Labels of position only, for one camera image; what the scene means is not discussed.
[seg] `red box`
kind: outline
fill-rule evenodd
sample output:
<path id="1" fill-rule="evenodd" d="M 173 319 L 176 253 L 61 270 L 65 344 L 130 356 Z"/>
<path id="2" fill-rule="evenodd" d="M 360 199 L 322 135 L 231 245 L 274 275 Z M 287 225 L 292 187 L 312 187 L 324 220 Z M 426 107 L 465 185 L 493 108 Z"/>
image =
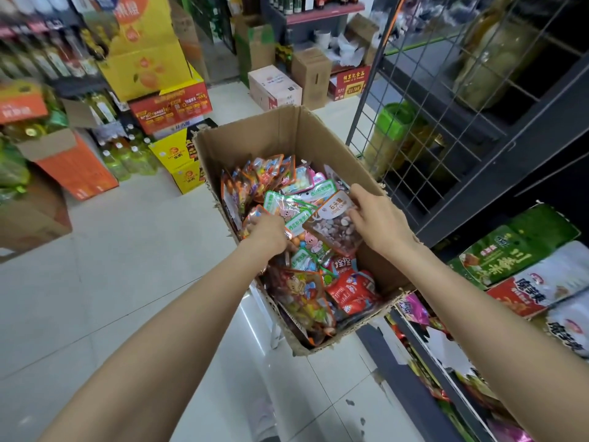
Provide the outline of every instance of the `red box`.
<path id="1" fill-rule="evenodd" d="M 129 107 L 150 135 L 213 111 L 207 87 L 197 72 L 193 72 L 192 81 L 130 102 Z"/>
<path id="2" fill-rule="evenodd" d="M 329 79 L 329 95 L 334 101 L 339 101 L 362 93 L 368 73 L 370 73 L 370 65 L 358 66 L 333 75 Z"/>

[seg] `tiled floor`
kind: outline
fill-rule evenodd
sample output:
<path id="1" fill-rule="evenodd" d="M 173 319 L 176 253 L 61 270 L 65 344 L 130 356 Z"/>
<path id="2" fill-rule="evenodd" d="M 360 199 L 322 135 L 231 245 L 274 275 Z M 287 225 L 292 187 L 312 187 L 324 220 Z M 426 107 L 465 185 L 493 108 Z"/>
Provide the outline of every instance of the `tiled floor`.
<path id="1" fill-rule="evenodd" d="M 261 112 L 240 83 L 210 96 L 219 124 Z M 318 115 L 345 138 L 356 106 L 346 99 Z M 70 216 L 73 234 L 0 265 L 2 442 L 38 437 L 130 334 L 235 247 L 208 189 L 181 196 L 164 171 L 85 203 L 70 199 Z M 246 410 L 265 395 L 283 442 L 422 440 L 374 380 L 356 335 L 308 358 L 292 357 L 284 341 L 272 350 L 269 340 L 246 295 L 174 442 L 249 441 Z"/>

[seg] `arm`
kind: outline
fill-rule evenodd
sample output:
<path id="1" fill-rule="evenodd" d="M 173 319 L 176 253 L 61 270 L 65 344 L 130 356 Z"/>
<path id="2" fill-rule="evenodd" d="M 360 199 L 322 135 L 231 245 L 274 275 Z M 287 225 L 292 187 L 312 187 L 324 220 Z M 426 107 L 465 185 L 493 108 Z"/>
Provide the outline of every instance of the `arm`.
<path id="1" fill-rule="evenodd" d="M 286 245 L 283 219 L 261 217 L 229 257 L 107 359 L 40 441 L 169 440 L 249 284 Z"/>
<path id="2" fill-rule="evenodd" d="M 589 441 L 589 366 L 416 241 L 387 197 L 358 185 L 350 214 L 366 243 L 407 276 L 536 442 Z"/>

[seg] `hand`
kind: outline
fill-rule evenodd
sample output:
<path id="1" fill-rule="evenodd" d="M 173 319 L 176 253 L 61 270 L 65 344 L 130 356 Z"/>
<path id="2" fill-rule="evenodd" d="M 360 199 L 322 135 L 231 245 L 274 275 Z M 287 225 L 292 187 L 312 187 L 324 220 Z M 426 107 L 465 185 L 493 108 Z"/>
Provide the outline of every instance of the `hand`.
<path id="1" fill-rule="evenodd" d="M 353 184 L 350 198 L 359 207 L 349 211 L 350 218 L 366 244 L 377 253 L 391 260 L 419 242 L 403 212 L 387 196 L 373 195 Z"/>
<path id="2" fill-rule="evenodd" d="M 284 252 L 288 244 L 292 245 L 284 234 L 284 219 L 278 215 L 254 217 L 247 230 L 250 235 L 243 242 L 255 245 L 256 251 L 262 252 L 267 260 Z"/>

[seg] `yellow box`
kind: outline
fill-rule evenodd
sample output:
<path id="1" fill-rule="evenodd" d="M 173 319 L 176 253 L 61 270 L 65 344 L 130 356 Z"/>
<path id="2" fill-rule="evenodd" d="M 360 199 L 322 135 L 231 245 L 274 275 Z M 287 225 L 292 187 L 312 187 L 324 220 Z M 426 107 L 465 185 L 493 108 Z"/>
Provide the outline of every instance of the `yellow box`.
<path id="1" fill-rule="evenodd" d="M 191 161 L 172 172 L 172 177 L 183 194 L 192 191 L 205 182 L 200 161 Z"/>
<path id="2" fill-rule="evenodd" d="M 198 161 L 196 147 L 192 141 L 193 132 L 198 128 L 189 126 L 162 140 L 149 145 L 169 173 L 174 174 L 180 167 Z"/>
<path id="3" fill-rule="evenodd" d="M 118 0 L 119 24 L 102 74 L 122 101 L 130 101 L 190 79 L 174 35 L 168 0 Z"/>

